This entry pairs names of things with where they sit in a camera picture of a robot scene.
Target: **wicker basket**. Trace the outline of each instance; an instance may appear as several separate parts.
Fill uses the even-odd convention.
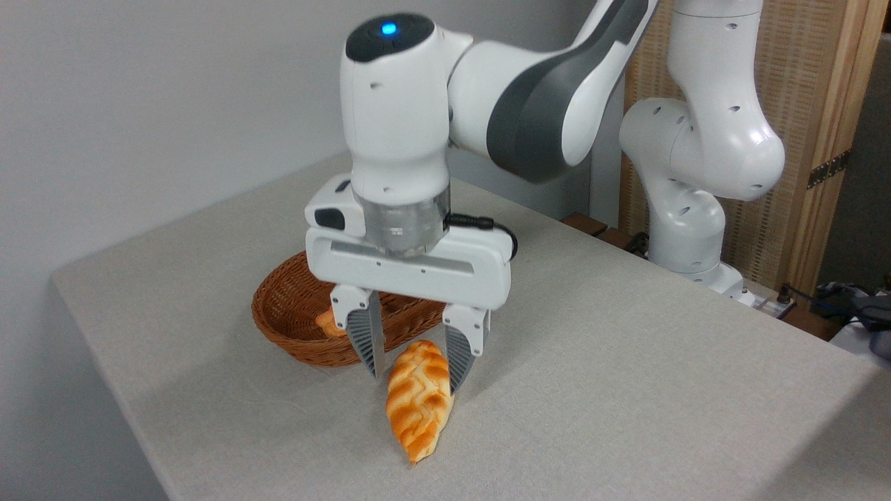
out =
[[[356,364],[359,356],[347,336],[328,338],[315,324],[326,311],[333,283],[320,282],[300,252],[278,266],[254,293],[250,305],[254,323],[266,338],[300,362],[339,367]],[[391,349],[426,332],[442,320],[443,303],[383,292],[380,309],[384,349]]]

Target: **braided bread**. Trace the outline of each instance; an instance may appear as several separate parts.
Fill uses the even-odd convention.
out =
[[[416,341],[390,373],[387,417],[412,466],[433,454],[452,412],[448,362],[431,341]]]

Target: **white wall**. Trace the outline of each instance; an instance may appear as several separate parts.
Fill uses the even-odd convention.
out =
[[[342,151],[339,50],[372,15],[546,50],[580,8],[0,2],[0,498],[163,497],[48,285],[55,268]]]

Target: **woven panel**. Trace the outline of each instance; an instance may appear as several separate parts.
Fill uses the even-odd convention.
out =
[[[666,67],[673,5],[673,1],[660,4],[629,67],[626,109],[649,97],[683,99]],[[747,279],[768,287],[781,281],[783,256],[788,255],[796,231],[800,198],[814,164],[813,137],[819,119],[815,110],[825,98],[826,73],[843,10],[844,3],[829,0],[764,3],[756,89],[764,115],[786,146],[786,166],[780,182],[760,200],[721,200],[721,204],[727,215],[722,259]],[[646,198],[627,158],[623,158],[621,199],[621,229],[632,234],[646,231]]]

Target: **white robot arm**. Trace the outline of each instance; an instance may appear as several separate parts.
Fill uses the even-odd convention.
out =
[[[307,205],[307,259],[337,284],[335,322],[372,375],[384,358],[377,291],[447,303],[453,392],[507,300],[516,242],[491,220],[450,213],[446,147],[533,182],[576,165],[657,2],[600,0],[573,45],[553,53],[474,45],[410,13],[349,36],[340,90],[353,169]]]
[[[762,2],[677,0],[668,69],[688,102],[640,101],[619,131],[650,208],[650,261],[743,302],[753,298],[742,276],[720,262],[724,213],[715,196],[754,200],[785,161],[755,91]]]

